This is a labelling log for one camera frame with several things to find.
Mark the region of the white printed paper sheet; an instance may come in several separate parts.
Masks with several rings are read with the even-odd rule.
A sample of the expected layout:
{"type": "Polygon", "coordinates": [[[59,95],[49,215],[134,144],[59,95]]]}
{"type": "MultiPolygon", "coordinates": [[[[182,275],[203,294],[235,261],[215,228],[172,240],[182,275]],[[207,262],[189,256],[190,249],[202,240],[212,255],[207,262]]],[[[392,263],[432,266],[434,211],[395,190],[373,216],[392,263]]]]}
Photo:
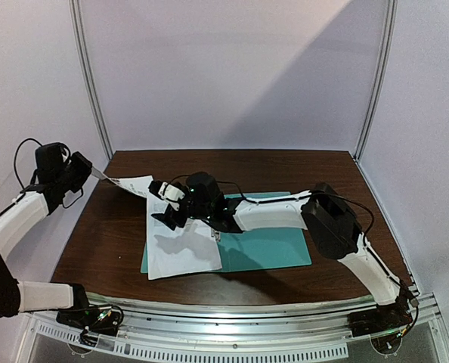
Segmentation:
{"type": "Polygon", "coordinates": [[[221,269],[221,257],[211,228],[189,220],[174,231],[152,217],[167,204],[155,196],[147,198],[147,276],[149,280],[221,269]]]}

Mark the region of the colourful printed leaflet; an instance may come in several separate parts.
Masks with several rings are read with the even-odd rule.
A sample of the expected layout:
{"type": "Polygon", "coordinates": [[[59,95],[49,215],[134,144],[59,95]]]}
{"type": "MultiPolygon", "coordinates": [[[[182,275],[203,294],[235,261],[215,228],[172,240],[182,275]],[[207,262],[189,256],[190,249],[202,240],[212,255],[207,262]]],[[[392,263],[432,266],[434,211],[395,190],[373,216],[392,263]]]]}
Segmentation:
{"type": "Polygon", "coordinates": [[[107,180],[117,187],[137,195],[139,197],[147,198],[149,194],[149,186],[153,181],[152,175],[134,177],[134,178],[109,178],[107,180]]]}

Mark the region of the chrome folder clip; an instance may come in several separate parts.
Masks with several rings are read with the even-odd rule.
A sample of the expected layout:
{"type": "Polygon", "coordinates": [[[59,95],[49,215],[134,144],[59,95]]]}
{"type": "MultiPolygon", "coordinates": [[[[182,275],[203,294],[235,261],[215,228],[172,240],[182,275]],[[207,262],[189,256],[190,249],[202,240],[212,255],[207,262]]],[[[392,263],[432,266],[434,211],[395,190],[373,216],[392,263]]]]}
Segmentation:
{"type": "Polygon", "coordinates": [[[221,241],[221,232],[216,231],[215,229],[211,229],[211,235],[215,239],[217,243],[221,241]]]}

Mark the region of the teal file folder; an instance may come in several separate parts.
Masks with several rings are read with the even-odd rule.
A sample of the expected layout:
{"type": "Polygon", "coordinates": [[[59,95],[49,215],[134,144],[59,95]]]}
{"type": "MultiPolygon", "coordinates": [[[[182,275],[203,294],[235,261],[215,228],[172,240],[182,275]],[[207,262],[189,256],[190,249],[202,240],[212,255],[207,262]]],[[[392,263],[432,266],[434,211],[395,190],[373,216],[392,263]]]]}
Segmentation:
{"type": "MultiPolygon", "coordinates": [[[[297,228],[268,228],[222,234],[218,250],[222,267],[214,272],[255,271],[291,268],[312,264],[303,230],[297,228]]],[[[141,264],[147,274],[147,246],[141,264]]]]}

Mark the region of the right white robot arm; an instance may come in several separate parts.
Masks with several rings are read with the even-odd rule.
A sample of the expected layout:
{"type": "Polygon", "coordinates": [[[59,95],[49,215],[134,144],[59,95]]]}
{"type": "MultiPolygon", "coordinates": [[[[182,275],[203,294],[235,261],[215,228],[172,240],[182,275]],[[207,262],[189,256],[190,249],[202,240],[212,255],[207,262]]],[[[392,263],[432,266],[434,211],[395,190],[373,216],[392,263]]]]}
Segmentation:
{"type": "Polygon", "coordinates": [[[149,192],[167,204],[164,213],[152,217],[172,230],[190,219],[227,234],[267,228],[306,230],[322,257],[343,264],[368,289],[379,307],[373,314],[379,329],[388,330],[401,320],[402,306],[411,298],[407,285],[375,253],[350,202],[327,183],[275,199],[226,198],[220,186],[207,172],[189,175],[185,183],[152,181],[149,192]]]}

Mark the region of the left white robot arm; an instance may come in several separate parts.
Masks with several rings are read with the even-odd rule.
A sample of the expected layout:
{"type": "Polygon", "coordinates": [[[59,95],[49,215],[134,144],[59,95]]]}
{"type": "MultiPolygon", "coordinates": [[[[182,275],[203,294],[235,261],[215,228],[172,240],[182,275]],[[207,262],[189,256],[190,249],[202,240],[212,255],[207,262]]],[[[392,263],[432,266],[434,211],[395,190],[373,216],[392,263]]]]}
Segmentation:
{"type": "Polygon", "coordinates": [[[36,168],[28,185],[0,212],[0,318],[22,312],[64,311],[79,328],[90,327],[95,313],[81,284],[19,281],[6,259],[19,242],[43,219],[63,206],[67,193],[82,193],[90,176],[104,174],[80,152],[61,142],[39,144],[36,168]]]}

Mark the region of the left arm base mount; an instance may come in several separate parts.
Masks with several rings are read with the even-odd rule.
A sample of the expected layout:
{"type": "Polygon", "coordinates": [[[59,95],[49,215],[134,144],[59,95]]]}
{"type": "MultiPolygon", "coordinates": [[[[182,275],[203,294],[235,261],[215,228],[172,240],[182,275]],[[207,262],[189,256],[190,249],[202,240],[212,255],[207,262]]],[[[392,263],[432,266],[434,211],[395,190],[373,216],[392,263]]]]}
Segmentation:
{"type": "Polygon", "coordinates": [[[117,305],[94,305],[81,299],[72,308],[59,309],[56,322],[79,329],[79,343],[96,347],[100,336],[117,336],[124,317],[124,311],[117,305]]]}

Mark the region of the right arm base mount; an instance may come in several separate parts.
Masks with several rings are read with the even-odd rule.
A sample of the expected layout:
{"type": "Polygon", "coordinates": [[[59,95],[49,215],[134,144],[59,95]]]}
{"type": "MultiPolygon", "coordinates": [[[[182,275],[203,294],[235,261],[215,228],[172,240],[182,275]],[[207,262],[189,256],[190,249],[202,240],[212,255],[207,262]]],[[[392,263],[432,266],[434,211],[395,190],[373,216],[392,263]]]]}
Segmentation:
{"type": "Polygon", "coordinates": [[[419,304],[413,295],[399,296],[393,304],[352,312],[347,315],[348,329],[353,337],[384,333],[402,338],[416,324],[419,304]]]}

